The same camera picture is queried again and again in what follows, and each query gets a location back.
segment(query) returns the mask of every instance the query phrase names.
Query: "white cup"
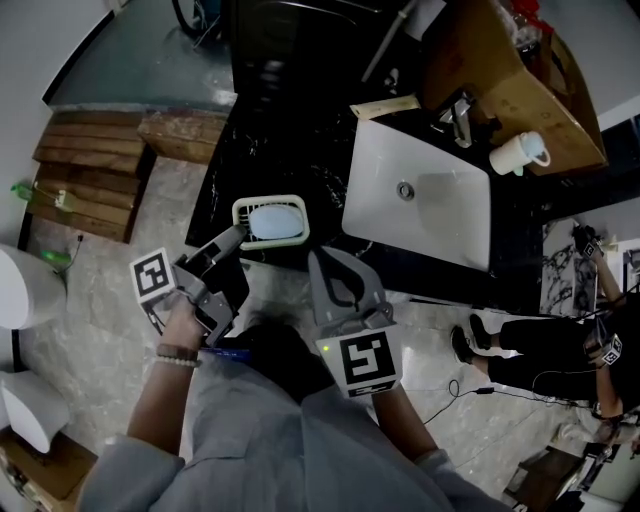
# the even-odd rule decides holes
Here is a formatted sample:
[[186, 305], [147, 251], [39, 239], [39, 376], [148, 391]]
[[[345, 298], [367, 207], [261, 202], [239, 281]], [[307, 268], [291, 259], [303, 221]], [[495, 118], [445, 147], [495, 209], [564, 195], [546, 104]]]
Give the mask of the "white cup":
[[507, 174], [521, 170], [531, 162], [547, 167], [551, 163], [551, 155], [538, 132], [524, 132], [489, 153], [489, 161], [498, 174]]

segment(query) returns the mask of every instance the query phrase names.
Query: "toilet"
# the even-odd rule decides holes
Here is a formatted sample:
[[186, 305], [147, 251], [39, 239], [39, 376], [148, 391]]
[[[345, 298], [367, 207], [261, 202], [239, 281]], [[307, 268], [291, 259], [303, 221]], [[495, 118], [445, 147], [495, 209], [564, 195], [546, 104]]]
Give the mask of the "toilet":
[[11, 429], [41, 453], [71, 418], [62, 395], [31, 371], [0, 372], [0, 428]]
[[64, 312], [66, 290], [53, 268], [0, 244], [0, 327], [26, 329]]

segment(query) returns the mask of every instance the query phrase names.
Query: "person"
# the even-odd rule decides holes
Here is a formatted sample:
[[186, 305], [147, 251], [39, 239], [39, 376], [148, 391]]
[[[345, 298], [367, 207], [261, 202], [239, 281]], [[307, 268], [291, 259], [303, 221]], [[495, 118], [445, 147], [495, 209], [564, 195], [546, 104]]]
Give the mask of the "person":
[[[578, 323], [569, 318], [517, 320], [498, 333], [487, 333], [482, 320], [471, 315], [471, 331], [480, 349], [498, 347], [519, 356], [486, 357], [475, 353], [460, 326], [451, 340], [458, 359], [489, 376], [492, 382], [567, 400], [599, 403], [603, 418], [617, 418], [640, 404], [640, 301], [638, 294], [623, 296], [588, 226], [574, 231], [576, 248], [591, 258], [611, 311]], [[621, 357], [609, 365], [603, 360], [604, 342], [614, 335], [622, 343]]]
[[[160, 347], [184, 356], [202, 335], [183, 299]], [[78, 510], [510, 510], [456, 473], [401, 385], [373, 395], [376, 425], [293, 327], [253, 325], [235, 343], [250, 361], [200, 356], [192, 459], [178, 453], [194, 368], [156, 358], [127, 435], [106, 445]]]

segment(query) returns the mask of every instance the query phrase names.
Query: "beaded bracelet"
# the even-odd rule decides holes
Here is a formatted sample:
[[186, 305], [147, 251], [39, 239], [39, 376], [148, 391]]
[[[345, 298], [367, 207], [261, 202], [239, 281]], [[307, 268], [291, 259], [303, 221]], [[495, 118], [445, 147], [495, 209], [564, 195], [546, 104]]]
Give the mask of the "beaded bracelet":
[[202, 361], [188, 361], [187, 359], [177, 359], [175, 357], [156, 356], [154, 361], [158, 363], [176, 364], [178, 366], [188, 366], [190, 368], [198, 368]]

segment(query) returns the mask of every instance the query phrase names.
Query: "soap bar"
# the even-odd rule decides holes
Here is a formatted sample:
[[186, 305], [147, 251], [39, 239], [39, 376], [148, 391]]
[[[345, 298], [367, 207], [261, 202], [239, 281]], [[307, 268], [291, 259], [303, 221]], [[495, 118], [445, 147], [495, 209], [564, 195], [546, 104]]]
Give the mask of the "soap bar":
[[304, 231], [300, 210], [284, 204], [268, 204], [249, 214], [251, 233], [261, 240], [292, 238]]

